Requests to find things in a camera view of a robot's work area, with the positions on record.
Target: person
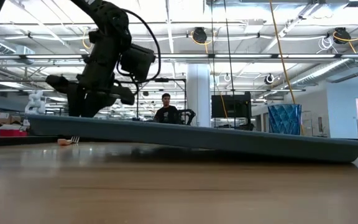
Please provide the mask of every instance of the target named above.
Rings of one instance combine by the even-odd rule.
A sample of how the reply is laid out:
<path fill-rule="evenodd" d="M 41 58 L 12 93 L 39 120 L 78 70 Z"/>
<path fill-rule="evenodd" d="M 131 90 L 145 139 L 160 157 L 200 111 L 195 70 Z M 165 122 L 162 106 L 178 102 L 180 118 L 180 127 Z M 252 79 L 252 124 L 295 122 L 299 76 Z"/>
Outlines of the person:
<path fill-rule="evenodd" d="M 171 95 L 164 93 L 162 95 L 162 108 L 160 108 L 155 116 L 154 120 L 159 123 L 176 124 L 178 119 L 178 109 L 169 105 Z"/>

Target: blue tray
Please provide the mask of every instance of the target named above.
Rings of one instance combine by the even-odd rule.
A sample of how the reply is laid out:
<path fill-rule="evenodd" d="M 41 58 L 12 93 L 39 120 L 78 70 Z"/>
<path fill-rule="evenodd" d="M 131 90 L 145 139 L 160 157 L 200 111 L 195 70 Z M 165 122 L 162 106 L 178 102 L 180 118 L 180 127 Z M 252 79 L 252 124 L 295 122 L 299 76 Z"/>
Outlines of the blue tray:
<path fill-rule="evenodd" d="M 60 134 L 330 162 L 352 162 L 358 157 L 358 141 L 353 140 L 67 116 L 28 118 L 34 132 L 46 136 Z"/>

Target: wooden tabletop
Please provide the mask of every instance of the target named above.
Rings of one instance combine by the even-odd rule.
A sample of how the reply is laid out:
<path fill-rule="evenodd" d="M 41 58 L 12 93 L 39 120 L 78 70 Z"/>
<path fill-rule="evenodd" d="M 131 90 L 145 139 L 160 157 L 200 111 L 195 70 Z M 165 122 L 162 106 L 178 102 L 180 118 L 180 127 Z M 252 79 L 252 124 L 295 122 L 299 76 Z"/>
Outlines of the wooden tabletop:
<path fill-rule="evenodd" d="M 248 161 L 154 147 L 0 147 L 0 223 L 358 224 L 358 159 Z"/>

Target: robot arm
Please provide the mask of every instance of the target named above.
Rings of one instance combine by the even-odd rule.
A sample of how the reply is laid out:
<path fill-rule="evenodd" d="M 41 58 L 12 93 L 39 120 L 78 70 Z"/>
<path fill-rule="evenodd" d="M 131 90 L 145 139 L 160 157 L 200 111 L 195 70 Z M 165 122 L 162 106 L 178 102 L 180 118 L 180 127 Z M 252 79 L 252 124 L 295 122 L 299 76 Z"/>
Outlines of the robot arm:
<path fill-rule="evenodd" d="M 91 54 L 84 58 L 83 73 L 77 76 L 78 83 L 64 77 L 50 75 L 46 82 L 60 93 L 67 94 L 69 116 L 93 117 L 100 109 L 111 106 L 117 98 L 133 105 L 134 94 L 128 87 L 114 85 L 114 67 L 129 72 L 134 84 L 146 82 L 154 51 L 131 44 L 129 20 L 126 12 L 114 4 L 102 0 L 71 0 L 87 13 L 98 30 L 89 32 L 89 41 L 94 44 Z"/>

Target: black shirt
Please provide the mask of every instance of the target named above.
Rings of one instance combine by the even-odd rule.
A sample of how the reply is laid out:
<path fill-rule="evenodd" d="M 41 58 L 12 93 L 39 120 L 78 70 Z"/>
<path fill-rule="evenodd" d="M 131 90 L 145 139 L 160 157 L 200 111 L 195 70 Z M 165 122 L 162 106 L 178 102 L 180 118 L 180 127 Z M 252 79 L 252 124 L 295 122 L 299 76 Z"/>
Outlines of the black shirt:
<path fill-rule="evenodd" d="M 157 120 L 159 123 L 176 124 L 177 117 L 178 109 L 174 106 L 169 106 L 167 108 L 160 108 L 156 112 L 154 119 Z"/>

